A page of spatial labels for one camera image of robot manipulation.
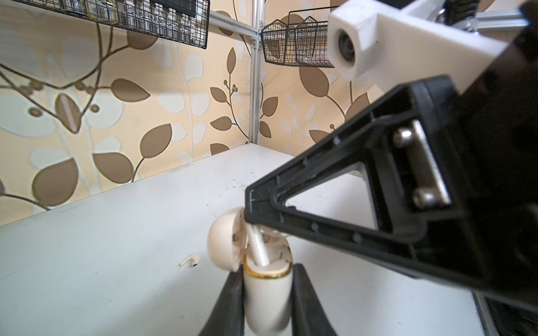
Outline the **white earbud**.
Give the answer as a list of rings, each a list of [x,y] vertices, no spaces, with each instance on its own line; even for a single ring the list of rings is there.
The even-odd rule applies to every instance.
[[[179,267],[195,267],[200,263],[200,256],[197,253],[192,253],[186,256],[179,264]]]
[[[260,227],[248,223],[246,224],[246,231],[255,263],[260,267],[267,267],[270,265],[270,259]]]

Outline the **white earbud case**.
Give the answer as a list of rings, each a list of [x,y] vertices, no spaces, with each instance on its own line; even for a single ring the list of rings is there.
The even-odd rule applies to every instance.
[[[249,246],[248,223],[243,208],[221,214],[207,236],[208,255],[219,269],[243,269],[245,317],[250,330],[255,335],[280,335],[291,319],[293,256],[284,235],[258,225],[270,259],[267,267],[258,266]]]

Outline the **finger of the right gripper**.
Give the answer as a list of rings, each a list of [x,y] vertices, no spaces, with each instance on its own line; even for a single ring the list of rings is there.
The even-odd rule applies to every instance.
[[[410,277],[478,288],[457,102],[447,76],[396,86],[250,185],[245,218]]]

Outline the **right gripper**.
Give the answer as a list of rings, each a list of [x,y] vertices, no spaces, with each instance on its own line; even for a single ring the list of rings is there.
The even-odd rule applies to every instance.
[[[424,76],[436,112],[425,131],[448,191],[424,238],[433,275],[499,301],[537,309],[537,3],[501,48],[450,29],[472,52],[436,41]]]

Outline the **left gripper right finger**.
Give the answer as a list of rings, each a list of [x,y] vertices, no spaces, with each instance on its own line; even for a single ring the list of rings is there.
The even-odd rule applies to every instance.
[[[292,284],[292,335],[336,335],[310,277],[302,264],[295,264]]]

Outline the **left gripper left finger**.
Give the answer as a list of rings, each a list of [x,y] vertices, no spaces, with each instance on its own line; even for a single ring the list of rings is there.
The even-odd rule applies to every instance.
[[[230,272],[199,336],[245,334],[243,269]]]

